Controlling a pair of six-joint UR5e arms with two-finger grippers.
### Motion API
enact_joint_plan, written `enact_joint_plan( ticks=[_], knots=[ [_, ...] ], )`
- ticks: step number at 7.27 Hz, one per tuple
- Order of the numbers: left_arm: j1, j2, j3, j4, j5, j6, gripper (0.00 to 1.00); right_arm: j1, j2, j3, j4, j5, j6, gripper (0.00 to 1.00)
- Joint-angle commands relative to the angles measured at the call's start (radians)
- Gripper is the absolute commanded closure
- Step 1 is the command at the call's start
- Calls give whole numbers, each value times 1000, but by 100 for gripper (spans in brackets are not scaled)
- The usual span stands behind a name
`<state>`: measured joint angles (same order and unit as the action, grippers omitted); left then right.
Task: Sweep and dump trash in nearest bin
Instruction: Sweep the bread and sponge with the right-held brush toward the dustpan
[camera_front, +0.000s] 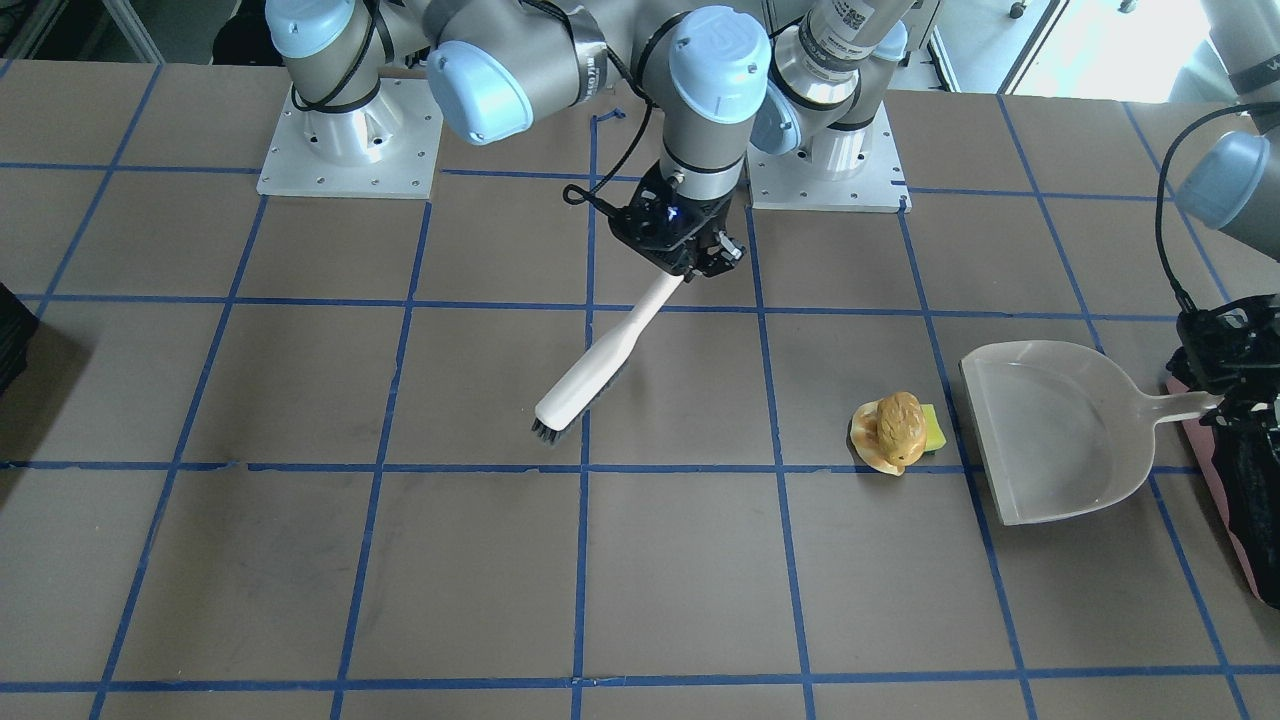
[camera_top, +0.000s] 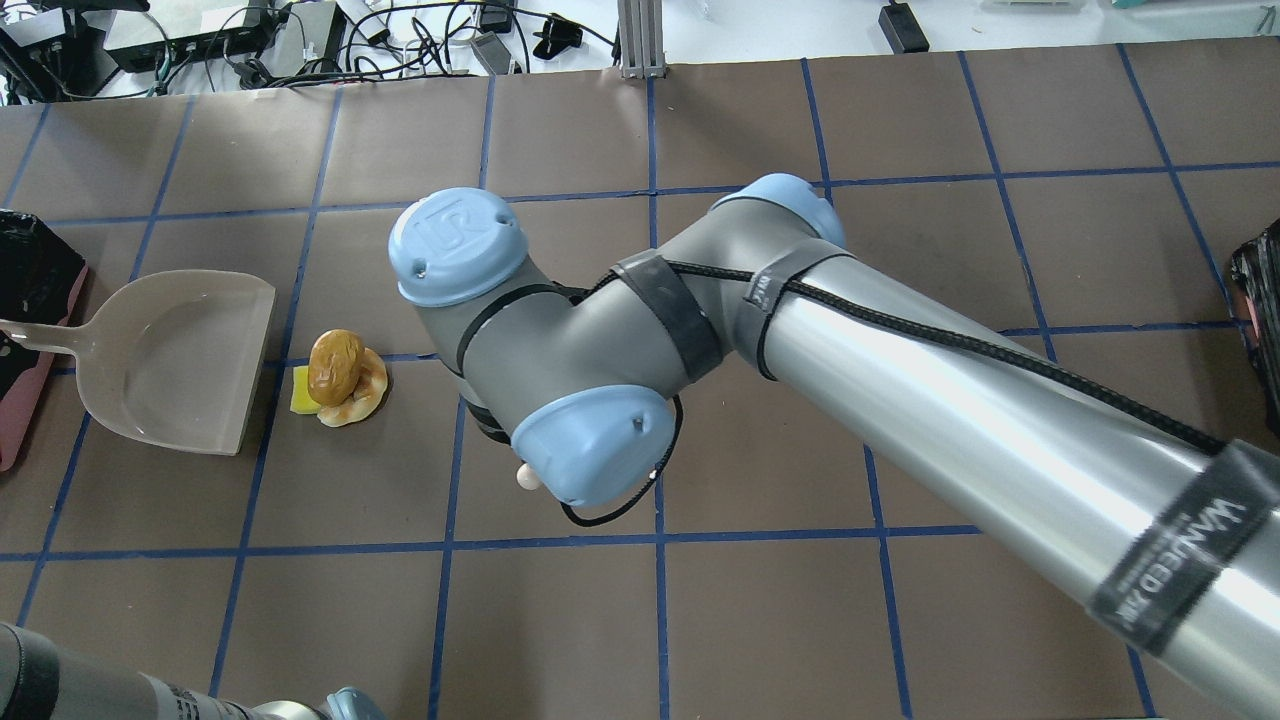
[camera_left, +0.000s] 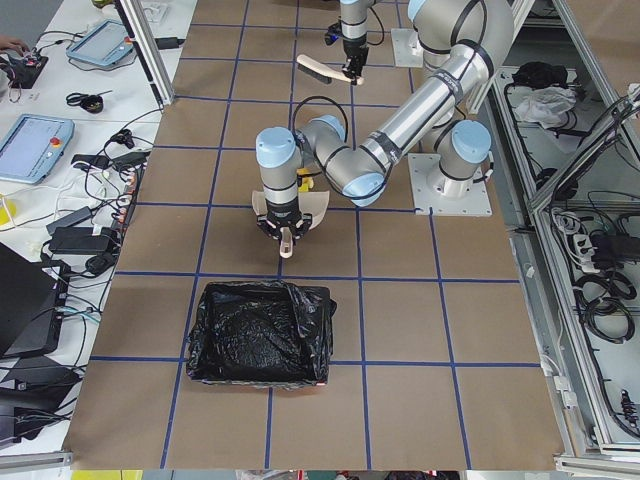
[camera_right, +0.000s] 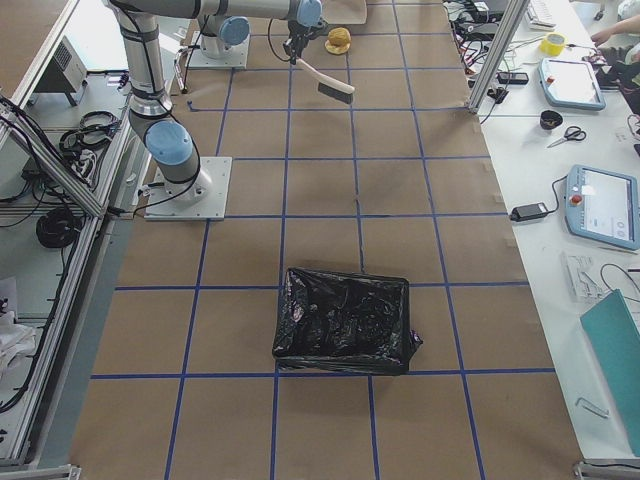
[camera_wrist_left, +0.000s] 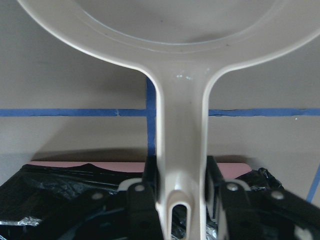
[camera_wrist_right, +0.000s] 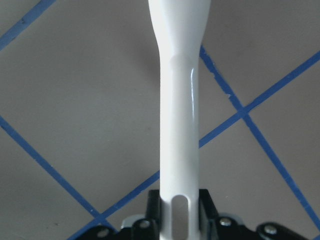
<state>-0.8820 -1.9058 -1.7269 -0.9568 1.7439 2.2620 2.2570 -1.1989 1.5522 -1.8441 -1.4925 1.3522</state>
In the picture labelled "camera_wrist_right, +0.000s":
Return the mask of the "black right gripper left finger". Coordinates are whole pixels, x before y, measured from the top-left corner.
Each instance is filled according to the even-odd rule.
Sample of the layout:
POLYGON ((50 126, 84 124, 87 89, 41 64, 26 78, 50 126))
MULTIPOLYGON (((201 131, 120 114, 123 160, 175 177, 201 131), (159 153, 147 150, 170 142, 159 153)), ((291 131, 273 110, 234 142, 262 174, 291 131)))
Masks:
POLYGON ((77 240, 158 240, 161 228, 161 198, 158 189, 150 190, 144 218, 135 220, 131 226, 115 232, 110 227, 98 225, 78 236, 77 240))

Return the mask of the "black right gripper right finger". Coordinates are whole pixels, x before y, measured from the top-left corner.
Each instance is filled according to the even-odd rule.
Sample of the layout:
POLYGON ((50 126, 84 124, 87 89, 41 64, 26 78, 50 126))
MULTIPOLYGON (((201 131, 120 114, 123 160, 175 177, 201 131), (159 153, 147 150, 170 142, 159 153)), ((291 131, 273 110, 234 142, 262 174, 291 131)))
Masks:
POLYGON ((264 222, 255 230, 225 214, 219 214, 207 189, 199 190, 199 231, 201 240, 305 240, 276 222, 264 222))

